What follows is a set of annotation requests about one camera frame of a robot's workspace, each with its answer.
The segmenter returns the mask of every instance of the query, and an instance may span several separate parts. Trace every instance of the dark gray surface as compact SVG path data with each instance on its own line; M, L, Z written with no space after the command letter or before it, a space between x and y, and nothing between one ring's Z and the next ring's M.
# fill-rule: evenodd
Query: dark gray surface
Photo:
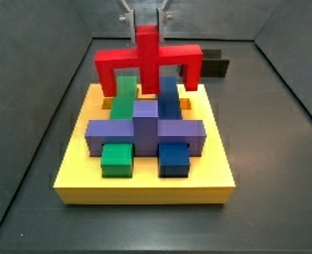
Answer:
M89 42L68 0L0 2L0 221Z
M114 1L72 0L93 37L125 38L126 27ZM156 23L156 8L163 0L128 0L136 11L136 24ZM254 40L280 0L175 0L173 20L167 38Z
M255 43L312 114L312 0L283 0Z
M230 202L62 205L51 185L86 87L97 82L92 56L125 44L90 44L1 226L0 253L312 251L312 121L252 43L200 42L231 60L226 78L201 80L236 183Z

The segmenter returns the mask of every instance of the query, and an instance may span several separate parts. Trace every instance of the toy block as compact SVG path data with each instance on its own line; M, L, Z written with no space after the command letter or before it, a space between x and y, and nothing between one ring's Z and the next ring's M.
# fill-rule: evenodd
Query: toy block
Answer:
M89 155L98 157L102 144L133 142L132 120L89 120L84 137Z
M116 97L122 96L122 98L128 97L132 100L136 99L137 96L136 82L137 82L136 76L118 76Z
M181 110L191 110L191 100L188 98L180 98L180 108Z
M201 157L191 157L188 178L159 178L156 157L134 157L130 179L101 177L98 160L86 155L82 138L88 119L108 119L100 109L102 91L93 83L80 109L77 123L66 147L54 181L54 190L66 204L183 204L226 203L234 192L234 177L224 153L213 112L204 86L185 92L177 85L180 97L189 98L192 110L184 110L184 119L203 119L207 139ZM98 105L92 110L92 102Z
M199 45L159 46L156 26L136 27L136 49L100 51L94 56L94 66L105 97L116 95L114 68L139 67L141 93L159 93L159 66L184 66L184 85L197 89L203 53Z
M157 101L133 102L134 156L157 155Z
M189 167L187 143L159 144L159 177L187 178Z
M159 120L159 143L187 143L189 155L200 157L205 142L201 120Z
M157 94L159 118L181 119L181 109L176 86L176 77L160 78L160 93Z
M104 178L132 178L132 144L104 144L100 167Z
M114 97L109 111L109 119L130 119L133 100L130 98Z
M159 51L161 65L183 66L183 82L187 91L196 91L200 80L203 53L197 45L167 46Z

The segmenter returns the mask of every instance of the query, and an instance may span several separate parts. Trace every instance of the gray floor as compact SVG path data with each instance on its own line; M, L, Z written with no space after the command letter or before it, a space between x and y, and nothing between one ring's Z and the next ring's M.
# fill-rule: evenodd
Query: gray floor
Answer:
M97 82L93 53L125 47L93 41L0 228L0 253L312 250L312 120L252 43L193 43L231 59L224 79L201 80L236 183L230 202L62 205L51 185L86 87Z

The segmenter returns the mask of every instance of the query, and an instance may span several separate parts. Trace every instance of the blue block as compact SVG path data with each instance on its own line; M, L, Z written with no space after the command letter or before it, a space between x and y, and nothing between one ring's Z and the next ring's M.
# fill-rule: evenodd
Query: blue block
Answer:
M89 120L84 137L89 155L98 157L102 144L133 143L132 120Z
M159 144L189 144L189 155L201 156L205 142L205 129L201 120L159 120Z
M159 177L187 178L189 167L187 143L159 144Z
M159 119L183 119L176 77L160 78L160 93L157 94Z

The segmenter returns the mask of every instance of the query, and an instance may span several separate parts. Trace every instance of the green cube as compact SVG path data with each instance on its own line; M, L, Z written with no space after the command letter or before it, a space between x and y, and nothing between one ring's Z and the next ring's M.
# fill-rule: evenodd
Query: green cube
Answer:
M100 167L104 178L132 178L132 144L104 144Z
M133 100L124 97L114 97L109 111L109 119L130 119L133 111Z

